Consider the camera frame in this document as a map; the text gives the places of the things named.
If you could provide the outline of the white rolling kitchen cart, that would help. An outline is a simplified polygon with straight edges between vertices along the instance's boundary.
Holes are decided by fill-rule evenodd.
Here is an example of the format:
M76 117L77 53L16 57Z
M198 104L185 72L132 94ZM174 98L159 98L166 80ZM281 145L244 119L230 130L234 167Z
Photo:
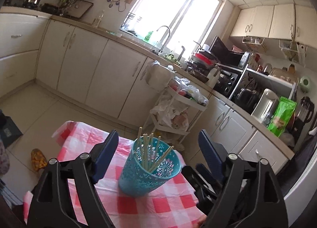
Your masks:
M175 76L149 111L143 131L169 144L181 144L207 109L208 97L187 78Z

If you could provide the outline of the green snack bag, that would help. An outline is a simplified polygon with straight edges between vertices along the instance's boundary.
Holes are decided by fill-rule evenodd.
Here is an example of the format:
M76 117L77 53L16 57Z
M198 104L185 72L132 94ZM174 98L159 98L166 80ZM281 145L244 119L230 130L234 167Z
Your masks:
M286 97L281 96L278 107L268 125L268 130L275 136L279 137L285 130L288 122L290 121L297 103Z

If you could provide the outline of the white thermos pot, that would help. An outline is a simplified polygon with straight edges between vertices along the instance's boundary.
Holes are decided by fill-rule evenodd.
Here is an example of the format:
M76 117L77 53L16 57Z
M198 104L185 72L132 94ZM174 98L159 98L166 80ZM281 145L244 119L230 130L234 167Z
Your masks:
M279 97L275 92L270 89L265 89L251 116L267 127L278 105Z

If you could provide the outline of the chopstick in holder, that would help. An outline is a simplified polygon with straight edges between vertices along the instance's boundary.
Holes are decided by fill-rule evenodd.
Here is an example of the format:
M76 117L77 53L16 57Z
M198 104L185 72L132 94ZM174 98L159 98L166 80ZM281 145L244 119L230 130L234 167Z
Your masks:
M141 133L142 133L142 127L139 128L138 135L137 135L137 145L138 145L139 152L140 152L139 163L142 163L142 157L143 157Z
M146 169L149 170L152 165L152 153L153 153L153 138L154 134L151 133L147 138L147 167Z
M152 166L150 169L149 169L149 173L152 173L155 169L157 169L157 167L160 165L160 163L163 162L163 160L166 158L167 155L169 155L169 153L174 149L174 146L170 146L168 148L167 151L164 152L164 154L158 159L158 161L154 164L154 166Z

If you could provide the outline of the black rice cooker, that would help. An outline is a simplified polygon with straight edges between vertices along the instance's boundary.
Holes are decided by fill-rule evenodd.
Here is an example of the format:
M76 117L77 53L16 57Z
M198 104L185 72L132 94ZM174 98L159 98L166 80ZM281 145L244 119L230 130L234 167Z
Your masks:
M234 98L234 102L249 114L253 112L258 101L257 91L245 88L242 88Z

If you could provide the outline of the teal perforated utensil holder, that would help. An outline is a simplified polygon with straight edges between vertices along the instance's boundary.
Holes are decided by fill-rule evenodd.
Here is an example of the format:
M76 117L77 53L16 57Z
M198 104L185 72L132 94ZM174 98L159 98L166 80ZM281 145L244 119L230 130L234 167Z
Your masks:
M132 144L130 154L124 164L118 181L121 191L132 197L144 196L153 190L156 190L158 187L177 176L182 168L182 163L177 155L177 151L173 149L163 162L160 163L157 169L152 173L149 173L146 169L147 144L144 143L143 137L141 137L141 139L143 149L142 163L139 163L140 152L136 139ZM162 140L153 138L151 167L154 166L169 147L170 146Z

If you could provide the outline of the black blender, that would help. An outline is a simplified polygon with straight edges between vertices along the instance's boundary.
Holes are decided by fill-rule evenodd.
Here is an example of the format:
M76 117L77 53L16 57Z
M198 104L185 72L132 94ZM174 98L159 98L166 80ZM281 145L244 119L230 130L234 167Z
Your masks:
M294 124L291 129L295 143L298 141L305 124L311 121L313 113L314 103L308 96L304 96L296 107Z

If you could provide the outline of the black toaster oven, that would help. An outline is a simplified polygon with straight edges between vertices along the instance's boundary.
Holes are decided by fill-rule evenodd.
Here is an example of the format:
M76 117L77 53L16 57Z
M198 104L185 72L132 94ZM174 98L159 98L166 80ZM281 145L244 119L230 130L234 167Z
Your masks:
M240 72L236 72L234 70L229 69L221 69L220 76L213 89L222 94L223 96L225 96L226 98L229 98L235 86L237 85L240 77Z

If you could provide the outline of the stacked pots and pans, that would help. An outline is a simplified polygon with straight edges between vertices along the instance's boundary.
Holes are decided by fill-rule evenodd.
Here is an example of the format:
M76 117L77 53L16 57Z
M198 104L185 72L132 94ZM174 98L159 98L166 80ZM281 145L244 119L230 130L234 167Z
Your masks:
M200 52L194 52L186 63L185 71L201 82L207 83L209 81L207 76L217 63L219 60L213 54L207 52L205 56Z

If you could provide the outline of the black microwave oven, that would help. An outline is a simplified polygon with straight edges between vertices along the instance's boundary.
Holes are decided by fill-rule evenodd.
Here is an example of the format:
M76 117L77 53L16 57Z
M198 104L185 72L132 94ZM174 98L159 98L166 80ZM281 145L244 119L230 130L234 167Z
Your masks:
M248 63L250 52L234 52L230 51L218 36L215 36L210 52L220 61L221 64L244 69Z

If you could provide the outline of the white hanging trash bag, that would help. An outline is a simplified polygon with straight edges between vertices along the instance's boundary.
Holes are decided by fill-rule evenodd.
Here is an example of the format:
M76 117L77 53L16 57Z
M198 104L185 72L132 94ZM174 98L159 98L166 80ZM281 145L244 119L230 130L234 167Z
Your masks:
M175 73L176 71L172 65L165 67L159 61L154 61L149 66L146 83L155 91L161 92L169 85Z

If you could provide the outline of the chrome sink faucet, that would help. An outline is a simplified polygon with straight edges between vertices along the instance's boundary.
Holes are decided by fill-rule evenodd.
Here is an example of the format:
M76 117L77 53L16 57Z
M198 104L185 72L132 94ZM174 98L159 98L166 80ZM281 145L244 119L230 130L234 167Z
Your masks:
M161 48L159 49L158 53L162 53L163 49L165 48L166 44L169 42L169 39L171 37L171 29L167 25L162 25L159 27L156 31L158 32L161 28L166 28L167 29L167 35L164 37L164 41L162 42Z

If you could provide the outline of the green dish soap bottle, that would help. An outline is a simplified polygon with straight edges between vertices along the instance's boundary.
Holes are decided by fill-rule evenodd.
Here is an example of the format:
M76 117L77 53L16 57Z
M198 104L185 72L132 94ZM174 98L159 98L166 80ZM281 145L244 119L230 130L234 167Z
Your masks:
M144 38L144 41L149 42L151 35L153 34L153 31L150 31L147 33L147 35Z

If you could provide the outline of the clear plastic bottle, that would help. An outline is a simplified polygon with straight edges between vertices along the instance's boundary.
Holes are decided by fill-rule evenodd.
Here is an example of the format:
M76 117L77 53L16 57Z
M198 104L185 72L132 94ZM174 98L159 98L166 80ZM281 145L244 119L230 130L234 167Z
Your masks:
M104 16L104 10L101 10L101 12L95 17L94 21L92 22L91 26L98 28L102 19Z

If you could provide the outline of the black cutting board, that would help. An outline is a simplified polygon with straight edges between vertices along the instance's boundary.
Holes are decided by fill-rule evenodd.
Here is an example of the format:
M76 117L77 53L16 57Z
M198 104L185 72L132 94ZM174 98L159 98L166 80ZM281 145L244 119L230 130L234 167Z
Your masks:
M92 2L78 0L68 9L67 15L72 18L81 19L81 17L83 17L83 15L90 10L93 5L94 4Z

